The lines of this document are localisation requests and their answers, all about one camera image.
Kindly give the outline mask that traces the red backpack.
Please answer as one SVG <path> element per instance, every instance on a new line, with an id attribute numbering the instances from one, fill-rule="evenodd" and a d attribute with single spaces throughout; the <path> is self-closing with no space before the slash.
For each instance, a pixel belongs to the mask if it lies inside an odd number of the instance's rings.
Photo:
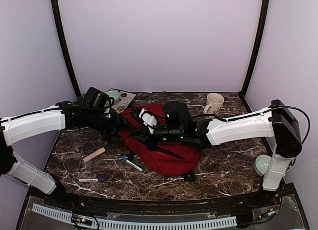
<path id="1" fill-rule="evenodd" d="M 128 157 L 123 158 L 126 162 L 132 162 L 134 156 L 138 156 L 149 169 L 161 175 L 182 176 L 186 182 L 196 180 L 193 169 L 201 159 L 201 151 L 172 142 L 159 143 L 155 150 L 149 150 L 130 133 L 127 129 L 119 132 L 124 145 L 130 150 Z"/>

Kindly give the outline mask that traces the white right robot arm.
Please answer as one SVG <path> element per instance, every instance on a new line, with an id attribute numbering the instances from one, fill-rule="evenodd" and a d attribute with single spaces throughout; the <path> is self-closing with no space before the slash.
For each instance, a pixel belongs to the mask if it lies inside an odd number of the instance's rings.
<path id="1" fill-rule="evenodd" d="M 171 101 L 162 107 L 166 123 L 160 124 L 158 115 L 135 107 L 130 114 L 141 127 L 131 136 L 150 150 L 160 142 L 206 149 L 237 140 L 274 137 L 276 149 L 263 177 L 262 189 L 253 197 L 256 206 L 264 207 L 272 200 L 272 191 L 278 189 L 292 160 L 302 151 L 305 139 L 301 138 L 299 123 L 291 113 L 292 109 L 292 106 L 276 99 L 270 106 L 252 113 L 229 118 L 215 115 L 211 120 L 194 122 L 186 104 Z"/>

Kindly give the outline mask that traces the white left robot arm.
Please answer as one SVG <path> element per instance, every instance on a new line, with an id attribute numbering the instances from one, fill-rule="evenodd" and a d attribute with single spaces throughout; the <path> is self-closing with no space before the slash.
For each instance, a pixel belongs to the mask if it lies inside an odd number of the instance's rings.
<path id="1" fill-rule="evenodd" d="M 58 178 L 43 171 L 58 133 L 73 128 L 100 132 L 103 141 L 115 136 L 124 117 L 111 107 L 92 107 L 85 103 L 60 102 L 48 108 L 0 122 L 0 173 L 12 176 L 46 195 L 59 208 L 70 204 Z"/>

